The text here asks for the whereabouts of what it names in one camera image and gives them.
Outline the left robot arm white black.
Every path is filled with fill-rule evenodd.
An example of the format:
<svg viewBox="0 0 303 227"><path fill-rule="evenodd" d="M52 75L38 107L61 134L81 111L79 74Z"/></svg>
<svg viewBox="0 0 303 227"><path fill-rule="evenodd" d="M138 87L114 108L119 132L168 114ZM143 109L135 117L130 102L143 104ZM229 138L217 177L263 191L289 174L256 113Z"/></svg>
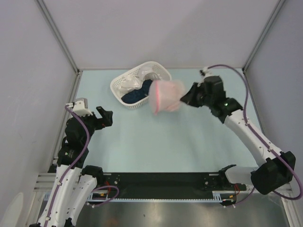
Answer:
<svg viewBox="0 0 303 227"><path fill-rule="evenodd" d="M89 109L65 105L72 115L67 121L65 137L58 152L55 181L45 209L35 227L73 227L94 189L109 188L101 167L84 166L88 145L94 132L113 124L113 112L97 107L101 118Z"/></svg>

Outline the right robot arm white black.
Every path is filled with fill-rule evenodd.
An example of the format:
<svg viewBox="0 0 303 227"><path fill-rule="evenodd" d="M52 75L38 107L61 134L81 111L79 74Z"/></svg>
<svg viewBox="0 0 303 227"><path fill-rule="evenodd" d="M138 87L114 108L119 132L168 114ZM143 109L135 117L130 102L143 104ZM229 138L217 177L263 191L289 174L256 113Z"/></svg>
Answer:
<svg viewBox="0 0 303 227"><path fill-rule="evenodd" d="M180 100L189 106L208 107L213 116L239 137L258 165L251 171L250 181L259 193L267 195L292 180L294 154L282 152L244 118L244 108L236 99L226 96L221 77L209 76L202 83L195 82Z"/></svg>

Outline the pink mesh laundry bag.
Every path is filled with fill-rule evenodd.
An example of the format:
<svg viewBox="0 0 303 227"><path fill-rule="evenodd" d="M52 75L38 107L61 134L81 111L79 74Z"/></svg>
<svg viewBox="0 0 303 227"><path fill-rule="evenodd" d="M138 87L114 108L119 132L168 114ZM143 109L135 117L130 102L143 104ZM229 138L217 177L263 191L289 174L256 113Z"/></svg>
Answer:
<svg viewBox="0 0 303 227"><path fill-rule="evenodd" d="M149 88L149 104L154 115L159 112L174 112L181 106L181 97L186 93L180 80L155 80Z"/></svg>

